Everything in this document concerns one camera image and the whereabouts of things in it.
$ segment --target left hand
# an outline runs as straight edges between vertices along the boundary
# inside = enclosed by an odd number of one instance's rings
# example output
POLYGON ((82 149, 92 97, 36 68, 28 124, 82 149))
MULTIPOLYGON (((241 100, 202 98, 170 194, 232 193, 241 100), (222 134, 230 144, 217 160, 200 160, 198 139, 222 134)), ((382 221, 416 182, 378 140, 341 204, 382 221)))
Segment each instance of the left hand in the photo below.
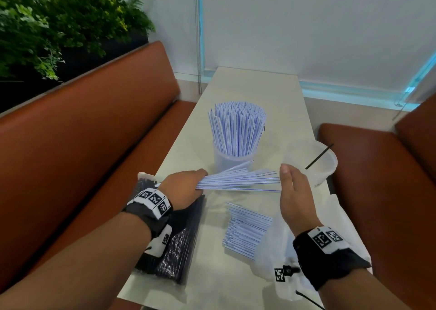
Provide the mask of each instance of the left hand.
POLYGON ((203 194, 203 190, 196 190, 195 187, 207 175, 204 169, 173 173, 167 176, 157 189, 168 197, 173 210, 182 210, 203 194))

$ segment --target white tag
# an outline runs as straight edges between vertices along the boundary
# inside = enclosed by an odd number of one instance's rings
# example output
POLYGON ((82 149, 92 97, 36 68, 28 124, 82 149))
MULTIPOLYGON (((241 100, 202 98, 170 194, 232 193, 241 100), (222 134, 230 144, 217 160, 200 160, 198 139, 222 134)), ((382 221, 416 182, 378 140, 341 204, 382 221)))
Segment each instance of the white tag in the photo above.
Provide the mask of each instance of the white tag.
POLYGON ((332 254, 339 249, 351 248, 339 233, 328 226, 314 228, 307 235, 312 238, 324 254, 332 254))
POLYGON ((170 225, 166 225, 158 237, 155 237, 147 246, 145 254, 152 255, 154 257, 161 257, 164 253, 168 239, 170 238, 173 228, 170 225))
POLYGON ((137 202, 149 208, 157 220, 159 220, 170 208, 170 202, 160 190, 147 188, 138 193, 127 205, 137 202))

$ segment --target bundle of straws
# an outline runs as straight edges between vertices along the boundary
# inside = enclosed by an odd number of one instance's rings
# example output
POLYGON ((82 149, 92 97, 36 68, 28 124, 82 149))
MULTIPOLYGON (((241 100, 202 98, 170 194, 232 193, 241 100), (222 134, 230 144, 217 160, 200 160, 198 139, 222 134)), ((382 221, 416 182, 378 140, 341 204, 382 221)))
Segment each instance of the bundle of straws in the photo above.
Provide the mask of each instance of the bundle of straws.
POLYGON ((249 190, 280 192, 279 190, 266 190, 247 188, 252 185, 266 185, 280 183, 277 172, 269 169, 261 169, 249 172, 244 168, 253 161, 239 164, 231 169, 214 175, 207 175, 197 185, 198 190, 249 190))
POLYGON ((256 247, 273 219, 236 204, 228 204, 232 218, 222 243, 227 249, 254 260, 256 247))
POLYGON ((229 156, 254 153, 265 128, 264 109, 248 102, 223 102, 209 111, 215 147, 229 156))

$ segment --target table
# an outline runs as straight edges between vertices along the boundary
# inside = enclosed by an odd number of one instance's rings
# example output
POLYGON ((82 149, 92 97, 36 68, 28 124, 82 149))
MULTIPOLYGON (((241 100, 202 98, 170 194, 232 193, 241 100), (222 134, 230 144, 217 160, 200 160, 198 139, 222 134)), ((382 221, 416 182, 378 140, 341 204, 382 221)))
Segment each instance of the table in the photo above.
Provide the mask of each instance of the table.
MULTIPOLYGON (((218 68, 156 176, 204 168, 214 173, 212 134, 207 112, 215 103, 241 100, 258 104, 267 114, 254 168, 278 171, 287 143, 313 139, 312 126, 296 76, 218 68)), ((315 201, 329 195, 326 183, 315 188, 315 201)), ((307 300, 279 299, 274 284, 252 274, 253 261, 225 249, 221 243, 230 215, 226 202, 274 216, 278 193, 206 192, 207 204, 198 231, 187 284, 132 273, 118 297, 158 310, 318 309, 307 300)), ((320 302, 317 294, 308 295, 320 302)))

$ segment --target black cable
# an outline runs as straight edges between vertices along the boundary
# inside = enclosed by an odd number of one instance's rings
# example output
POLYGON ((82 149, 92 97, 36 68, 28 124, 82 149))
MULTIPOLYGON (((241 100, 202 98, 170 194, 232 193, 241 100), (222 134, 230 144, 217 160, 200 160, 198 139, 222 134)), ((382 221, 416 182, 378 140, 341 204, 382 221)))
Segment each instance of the black cable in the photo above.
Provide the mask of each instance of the black cable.
POLYGON ((319 308, 325 310, 325 308, 323 308, 322 306, 320 306, 320 305, 319 305, 318 303, 316 303, 315 301, 312 301, 310 298, 308 298, 306 295, 300 293, 299 291, 296 290, 295 293, 296 293, 297 295, 300 295, 300 296, 304 297, 304 298, 307 299, 308 301, 312 302, 312 303, 315 304, 317 307, 319 307, 319 308))

